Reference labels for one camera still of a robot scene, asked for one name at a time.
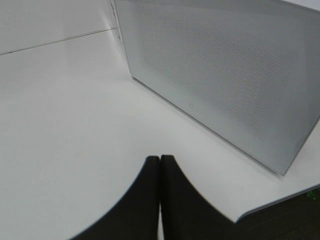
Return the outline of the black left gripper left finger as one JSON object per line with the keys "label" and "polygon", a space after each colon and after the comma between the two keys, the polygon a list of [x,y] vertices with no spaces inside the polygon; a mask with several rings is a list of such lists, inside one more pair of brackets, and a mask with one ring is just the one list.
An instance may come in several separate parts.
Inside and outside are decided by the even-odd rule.
{"label": "black left gripper left finger", "polygon": [[160,206],[160,158],[148,156],[132,185],[98,221],[74,240],[156,240]]}

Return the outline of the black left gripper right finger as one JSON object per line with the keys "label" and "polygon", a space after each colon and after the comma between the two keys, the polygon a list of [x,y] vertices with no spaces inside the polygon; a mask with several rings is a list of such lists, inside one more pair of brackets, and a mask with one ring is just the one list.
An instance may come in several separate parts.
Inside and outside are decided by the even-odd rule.
{"label": "black left gripper right finger", "polygon": [[237,226],[187,179],[174,156],[160,158],[160,205],[165,240],[235,240]]}

